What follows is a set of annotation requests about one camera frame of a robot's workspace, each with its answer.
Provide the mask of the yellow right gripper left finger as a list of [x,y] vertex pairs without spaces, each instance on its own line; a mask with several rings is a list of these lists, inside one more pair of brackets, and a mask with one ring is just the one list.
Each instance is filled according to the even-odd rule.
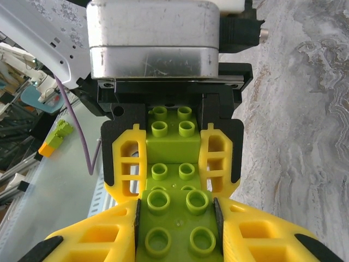
[[19,261],[135,261],[139,201],[130,200],[50,234]]

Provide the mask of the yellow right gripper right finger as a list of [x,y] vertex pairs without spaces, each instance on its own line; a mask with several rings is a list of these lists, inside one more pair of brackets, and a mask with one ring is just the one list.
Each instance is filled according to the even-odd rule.
[[341,261],[309,230],[237,201],[214,198],[224,261]]

